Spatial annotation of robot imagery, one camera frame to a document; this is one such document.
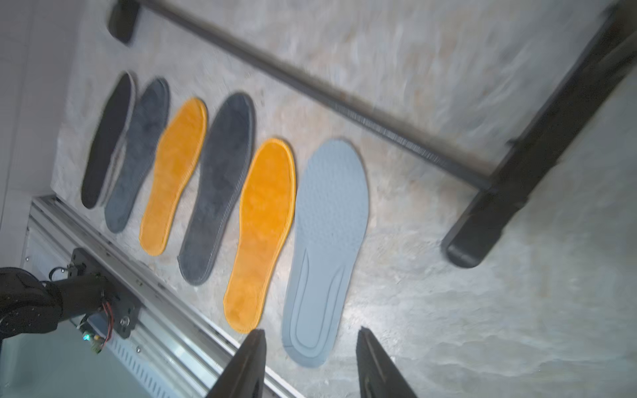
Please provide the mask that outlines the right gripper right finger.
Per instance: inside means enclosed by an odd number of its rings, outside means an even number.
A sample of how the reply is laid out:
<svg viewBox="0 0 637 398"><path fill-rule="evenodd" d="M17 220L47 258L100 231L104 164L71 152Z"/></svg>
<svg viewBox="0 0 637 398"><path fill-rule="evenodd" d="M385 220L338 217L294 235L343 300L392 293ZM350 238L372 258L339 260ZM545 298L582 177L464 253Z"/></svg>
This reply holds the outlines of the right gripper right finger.
<svg viewBox="0 0 637 398"><path fill-rule="evenodd" d="M413 389L369 328L360 328L356 354L361 397L416 398Z"/></svg>

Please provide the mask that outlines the orange yellow shoe insole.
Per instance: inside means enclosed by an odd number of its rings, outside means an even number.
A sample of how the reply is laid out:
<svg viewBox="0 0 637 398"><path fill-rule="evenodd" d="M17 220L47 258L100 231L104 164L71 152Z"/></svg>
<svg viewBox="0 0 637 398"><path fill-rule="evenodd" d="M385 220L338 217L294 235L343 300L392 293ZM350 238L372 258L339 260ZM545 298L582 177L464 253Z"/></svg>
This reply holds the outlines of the orange yellow shoe insole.
<svg viewBox="0 0 637 398"><path fill-rule="evenodd" d="M192 97L159 139L152 187L139 228L139 244L148 255L161 255L166 248L177 204L197 166L206 132L207 107Z"/></svg>

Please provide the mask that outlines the black shoe insole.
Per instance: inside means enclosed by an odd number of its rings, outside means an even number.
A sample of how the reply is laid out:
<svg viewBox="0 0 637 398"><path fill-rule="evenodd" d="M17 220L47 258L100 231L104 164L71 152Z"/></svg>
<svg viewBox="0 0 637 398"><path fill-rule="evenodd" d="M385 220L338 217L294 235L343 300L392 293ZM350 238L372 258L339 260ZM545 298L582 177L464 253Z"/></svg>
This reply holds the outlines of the black shoe insole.
<svg viewBox="0 0 637 398"><path fill-rule="evenodd" d="M133 74L122 72L106 101L91 143L81 185L81 203L86 209L93 209L106 200L136 96Z"/></svg>

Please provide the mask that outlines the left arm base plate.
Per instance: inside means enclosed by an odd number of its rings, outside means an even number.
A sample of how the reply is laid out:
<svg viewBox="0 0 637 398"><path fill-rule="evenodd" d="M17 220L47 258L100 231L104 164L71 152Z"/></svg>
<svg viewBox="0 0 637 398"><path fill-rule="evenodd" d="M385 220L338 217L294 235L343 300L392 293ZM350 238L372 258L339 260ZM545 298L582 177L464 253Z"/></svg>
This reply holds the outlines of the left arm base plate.
<svg viewBox="0 0 637 398"><path fill-rule="evenodd" d="M69 274L62 289L64 315L95 313L103 303L112 309L114 331L123 339L130 337L139 320L142 303L116 276L86 249L71 253Z"/></svg>

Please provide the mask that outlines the black garment rack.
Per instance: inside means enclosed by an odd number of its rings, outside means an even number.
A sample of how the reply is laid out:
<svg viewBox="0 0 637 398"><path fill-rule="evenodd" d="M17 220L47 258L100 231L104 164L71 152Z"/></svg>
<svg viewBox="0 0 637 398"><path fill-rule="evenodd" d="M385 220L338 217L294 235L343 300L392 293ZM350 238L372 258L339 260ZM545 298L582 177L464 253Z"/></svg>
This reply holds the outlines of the black garment rack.
<svg viewBox="0 0 637 398"><path fill-rule="evenodd" d="M111 36L129 44L141 8L475 187L477 195L441 243L446 259L462 269L478 266L491 252L505 227L525 207L532 191L636 65L636 4L618 1L605 10L601 27L529 126L510 142L503 161L494 172L486 174L455 157L449 149L432 141L420 141L416 129L408 123L374 110L356 97L164 1L115 2L107 23Z"/></svg>

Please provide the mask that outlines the light blue insole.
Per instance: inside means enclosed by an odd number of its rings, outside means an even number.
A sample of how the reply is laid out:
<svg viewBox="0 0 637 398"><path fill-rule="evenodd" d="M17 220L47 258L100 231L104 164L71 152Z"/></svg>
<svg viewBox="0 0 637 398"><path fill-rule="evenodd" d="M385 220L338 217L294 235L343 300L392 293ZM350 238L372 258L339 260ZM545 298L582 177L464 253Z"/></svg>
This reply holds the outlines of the light blue insole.
<svg viewBox="0 0 637 398"><path fill-rule="evenodd" d="M369 218L363 163L353 145L330 139L300 179L282 343L300 366L322 366L338 334L353 267Z"/></svg>

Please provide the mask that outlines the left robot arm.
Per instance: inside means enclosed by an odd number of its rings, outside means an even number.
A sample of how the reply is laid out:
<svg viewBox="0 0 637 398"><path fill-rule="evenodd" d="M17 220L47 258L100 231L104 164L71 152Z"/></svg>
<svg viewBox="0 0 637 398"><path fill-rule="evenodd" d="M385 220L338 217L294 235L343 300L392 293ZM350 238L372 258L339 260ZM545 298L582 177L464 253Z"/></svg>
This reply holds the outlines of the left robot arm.
<svg viewBox="0 0 637 398"><path fill-rule="evenodd" d="M20 268L1 269L1 339L46 334L59 323L100 310L108 281L100 275L40 281Z"/></svg>

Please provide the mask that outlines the dark grey shoe insole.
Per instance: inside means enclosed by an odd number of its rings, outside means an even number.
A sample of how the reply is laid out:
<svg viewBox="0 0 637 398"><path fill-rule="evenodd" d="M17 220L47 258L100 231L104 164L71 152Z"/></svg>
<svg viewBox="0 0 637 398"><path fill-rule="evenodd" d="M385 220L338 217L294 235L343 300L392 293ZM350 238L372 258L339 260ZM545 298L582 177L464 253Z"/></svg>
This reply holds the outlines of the dark grey shoe insole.
<svg viewBox="0 0 637 398"><path fill-rule="evenodd" d="M122 232L128 223L139 190L154 164L159 138L168 122L169 107L169 83L163 77L156 77L134 106L126 133L124 161L106 203L106 226L112 233Z"/></svg>

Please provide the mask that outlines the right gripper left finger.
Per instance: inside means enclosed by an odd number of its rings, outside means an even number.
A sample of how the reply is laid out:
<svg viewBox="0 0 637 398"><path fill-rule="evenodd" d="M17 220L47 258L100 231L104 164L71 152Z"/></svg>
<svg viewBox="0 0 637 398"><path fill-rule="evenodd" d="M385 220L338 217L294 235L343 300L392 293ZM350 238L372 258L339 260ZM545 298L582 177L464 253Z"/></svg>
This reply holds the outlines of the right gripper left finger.
<svg viewBox="0 0 637 398"><path fill-rule="evenodd" d="M265 388L265 331L252 330L206 398L260 398Z"/></svg>

